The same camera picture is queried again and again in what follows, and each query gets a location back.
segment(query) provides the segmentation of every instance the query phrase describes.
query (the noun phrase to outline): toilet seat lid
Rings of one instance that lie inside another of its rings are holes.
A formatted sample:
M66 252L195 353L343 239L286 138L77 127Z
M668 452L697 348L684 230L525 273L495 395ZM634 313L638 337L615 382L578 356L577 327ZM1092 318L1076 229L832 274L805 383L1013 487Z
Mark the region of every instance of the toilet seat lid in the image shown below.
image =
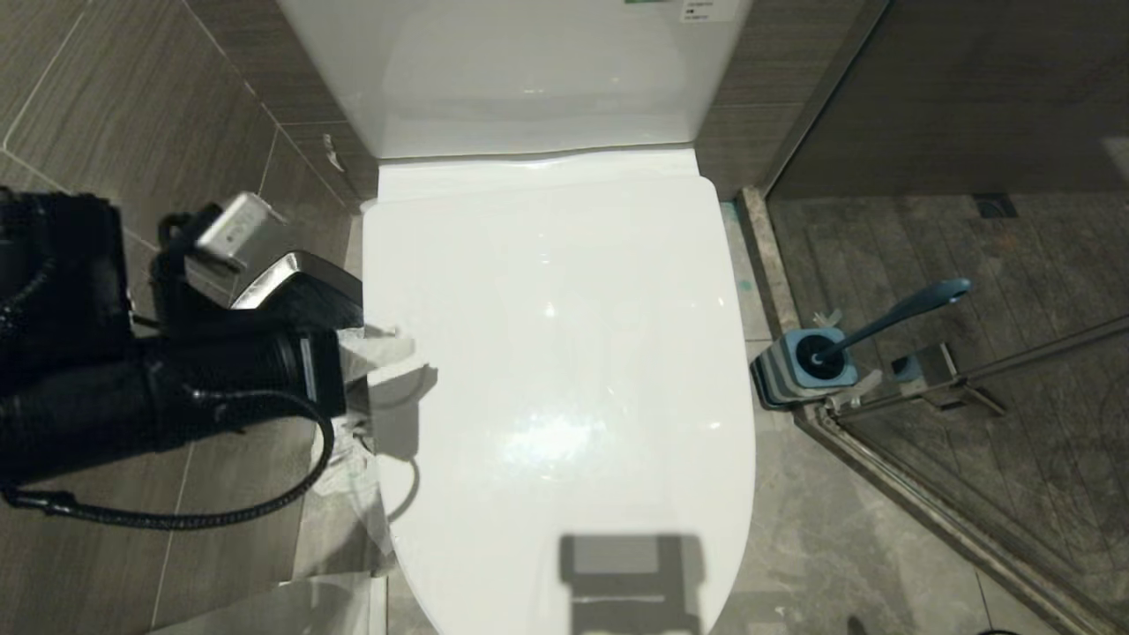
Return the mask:
M679 630L690 616L708 633L754 477L712 184L378 200L364 282L367 322L414 338L435 372L418 406L373 408L377 445L399 454L378 460L392 539L436 628L555 635L615 616Z

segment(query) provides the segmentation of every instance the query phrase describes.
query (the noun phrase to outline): toilet brush handle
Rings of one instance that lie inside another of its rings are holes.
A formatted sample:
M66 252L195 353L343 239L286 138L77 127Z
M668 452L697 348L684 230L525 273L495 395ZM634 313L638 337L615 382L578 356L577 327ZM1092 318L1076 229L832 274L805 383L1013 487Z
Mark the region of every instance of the toilet brush handle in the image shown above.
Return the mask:
M945 280L926 287L910 297L899 302L893 308L887 311L885 315L855 331L842 341L812 355L812 363L816 365L822 364L824 359L830 359L831 357L839 355L846 348L854 346L879 331L884 331L903 320L909 320L914 315L920 315L933 311L934 308L940 308L946 304L952 304L957 299L961 299L961 296L969 293L969 289L971 288L972 280L969 280L968 278L954 278L952 280Z

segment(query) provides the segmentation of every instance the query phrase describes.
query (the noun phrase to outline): shower floor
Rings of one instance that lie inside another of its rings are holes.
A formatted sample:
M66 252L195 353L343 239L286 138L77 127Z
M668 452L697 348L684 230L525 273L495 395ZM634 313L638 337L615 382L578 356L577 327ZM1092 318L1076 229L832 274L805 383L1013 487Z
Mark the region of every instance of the shower floor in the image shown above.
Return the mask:
M850 331L928 282L962 302L852 349L863 372L946 342L972 369L1129 314L1129 193L770 200L804 327ZM979 384L1007 408L912 403L846 424L1129 628L1129 338Z

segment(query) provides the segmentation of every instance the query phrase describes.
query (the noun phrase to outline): toilet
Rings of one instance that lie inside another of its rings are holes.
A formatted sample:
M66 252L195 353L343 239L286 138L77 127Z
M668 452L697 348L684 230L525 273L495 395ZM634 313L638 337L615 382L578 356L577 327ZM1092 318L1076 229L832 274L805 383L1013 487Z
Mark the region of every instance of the toilet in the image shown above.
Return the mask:
M380 489L428 619L708 633L755 446L692 141L749 1L280 6L380 159L365 319L413 338L430 376Z

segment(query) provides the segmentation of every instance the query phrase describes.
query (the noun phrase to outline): toilet brush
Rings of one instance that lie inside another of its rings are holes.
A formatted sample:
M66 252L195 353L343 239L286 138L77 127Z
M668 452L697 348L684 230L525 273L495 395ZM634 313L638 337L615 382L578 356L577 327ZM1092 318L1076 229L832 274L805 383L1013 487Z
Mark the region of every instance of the toilet brush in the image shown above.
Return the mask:
M750 364L761 402L769 409L786 410L855 385L859 374L848 350L851 346L914 315L952 304L971 288L968 278L937 282L850 336L834 328L786 332Z

